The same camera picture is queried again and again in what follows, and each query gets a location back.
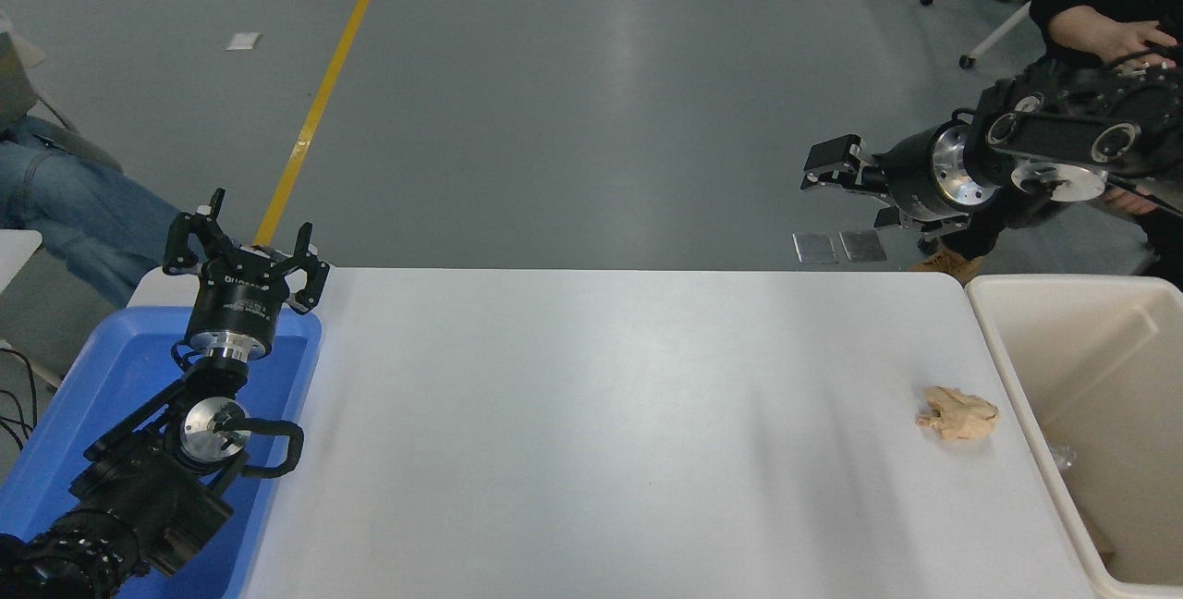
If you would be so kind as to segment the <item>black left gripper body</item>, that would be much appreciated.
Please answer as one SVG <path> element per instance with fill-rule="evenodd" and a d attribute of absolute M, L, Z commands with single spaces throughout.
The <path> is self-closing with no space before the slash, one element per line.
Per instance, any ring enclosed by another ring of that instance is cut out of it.
<path fill-rule="evenodd" d="M 205 263 L 185 342 L 208 356 L 244 362 L 265 358 L 287 295 L 287 284 L 257 269 Z"/>

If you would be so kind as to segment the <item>person's hand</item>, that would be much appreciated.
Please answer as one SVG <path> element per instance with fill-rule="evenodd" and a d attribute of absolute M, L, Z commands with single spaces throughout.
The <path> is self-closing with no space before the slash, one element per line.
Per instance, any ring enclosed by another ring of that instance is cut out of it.
<path fill-rule="evenodd" d="M 1179 217 L 1178 208 L 1171 206 L 1169 202 L 1163 202 L 1159 198 L 1140 188 L 1124 189 L 1110 187 L 1104 193 L 1103 200 L 1110 208 L 1131 215 L 1145 215 L 1153 211 L 1165 211 L 1166 214 Z"/>
<path fill-rule="evenodd" d="M 1156 51 L 1175 44 L 1179 44 L 1178 39 L 1162 31 L 1157 21 L 1119 22 L 1101 17 L 1085 30 L 1082 51 L 1098 56 L 1108 66 L 1174 66 L 1169 56 Z"/>

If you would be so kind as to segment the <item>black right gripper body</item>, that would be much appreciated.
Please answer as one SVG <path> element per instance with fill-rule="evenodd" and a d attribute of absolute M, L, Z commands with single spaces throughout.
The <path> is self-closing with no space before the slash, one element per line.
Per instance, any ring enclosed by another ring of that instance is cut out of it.
<path fill-rule="evenodd" d="M 917 223 L 937 223 L 958 215 L 935 182 L 933 150 L 945 128 L 930 128 L 879 153 L 888 195 L 901 215 Z"/>

